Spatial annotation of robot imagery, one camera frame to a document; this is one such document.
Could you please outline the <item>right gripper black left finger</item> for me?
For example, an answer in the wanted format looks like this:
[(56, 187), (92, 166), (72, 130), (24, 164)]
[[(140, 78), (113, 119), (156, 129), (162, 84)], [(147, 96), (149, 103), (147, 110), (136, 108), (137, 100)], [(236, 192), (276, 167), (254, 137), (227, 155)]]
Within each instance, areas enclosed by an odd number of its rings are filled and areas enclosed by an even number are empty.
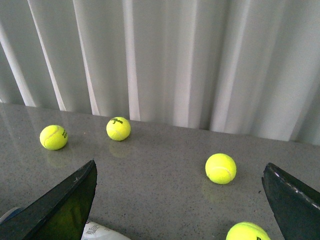
[(0, 225), (2, 240), (79, 240), (97, 186), (90, 160), (21, 212)]

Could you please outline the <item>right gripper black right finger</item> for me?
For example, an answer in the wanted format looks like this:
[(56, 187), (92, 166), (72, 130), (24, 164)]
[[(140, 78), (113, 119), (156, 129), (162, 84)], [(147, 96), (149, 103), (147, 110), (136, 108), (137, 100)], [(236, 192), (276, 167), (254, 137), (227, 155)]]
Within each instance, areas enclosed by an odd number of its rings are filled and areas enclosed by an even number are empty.
[(261, 181), (284, 239), (318, 240), (320, 193), (271, 162)]

